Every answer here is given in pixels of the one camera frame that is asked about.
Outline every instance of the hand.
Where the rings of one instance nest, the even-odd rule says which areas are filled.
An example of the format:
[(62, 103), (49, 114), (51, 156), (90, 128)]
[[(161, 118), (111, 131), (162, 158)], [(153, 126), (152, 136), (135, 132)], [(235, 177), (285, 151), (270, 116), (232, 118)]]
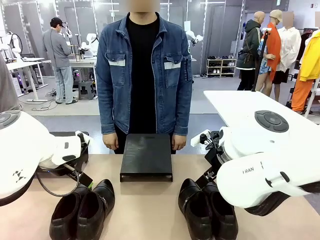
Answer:
[(104, 134), (102, 135), (102, 140), (108, 149), (116, 150), (119, 148), (118, 136), (116, 133)]
[(275, 59), (276, 59), (276, 56), (273, 55), (273, 54), (267, 54), (267, 55), (265, 56), (265, 58), (266, 58), (266, 59), (275, 60)]
[(186, 136), (173, 135), (172, 136), (172, 150), (181, 150), (187, 143)]

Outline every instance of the stool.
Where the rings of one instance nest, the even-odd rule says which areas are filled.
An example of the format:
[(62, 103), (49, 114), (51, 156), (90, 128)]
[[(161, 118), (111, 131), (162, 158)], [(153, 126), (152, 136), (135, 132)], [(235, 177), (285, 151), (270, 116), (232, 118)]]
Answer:
[(92, 100), (95, 97), (94, 86), (91, 81), (81, 81), (78, 85), (79, 89), (79, 100)]

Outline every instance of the yellow jacket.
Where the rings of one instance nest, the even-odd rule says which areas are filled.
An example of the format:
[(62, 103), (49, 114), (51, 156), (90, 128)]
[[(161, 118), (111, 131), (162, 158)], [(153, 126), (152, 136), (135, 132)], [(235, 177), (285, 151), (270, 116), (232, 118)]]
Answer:
[(300, 81), (318, 79), (320, 77), (320, 31), (312, 35), (300, 68)]

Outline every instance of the shoe rack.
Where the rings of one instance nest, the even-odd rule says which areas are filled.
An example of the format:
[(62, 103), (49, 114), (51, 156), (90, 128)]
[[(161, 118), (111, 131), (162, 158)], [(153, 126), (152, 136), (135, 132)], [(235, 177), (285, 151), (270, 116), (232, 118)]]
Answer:
[(234, 77), (237, 67), (236, 58), (226, 58), (226, 59), (207, 59), (206, 60), (206, 75), (207, 76), (217, 76), (219, 78), (223, 77)]

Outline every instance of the black t-shirt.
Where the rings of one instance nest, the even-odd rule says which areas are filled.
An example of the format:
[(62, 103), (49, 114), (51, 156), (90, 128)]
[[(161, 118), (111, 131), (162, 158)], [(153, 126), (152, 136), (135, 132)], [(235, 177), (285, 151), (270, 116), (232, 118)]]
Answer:
[(152, 51), (159, 33), (160, 21), (139, 25), (127, 17), (126, 28), (132, 47), (131, 134), (156, 133), (155, 76)]

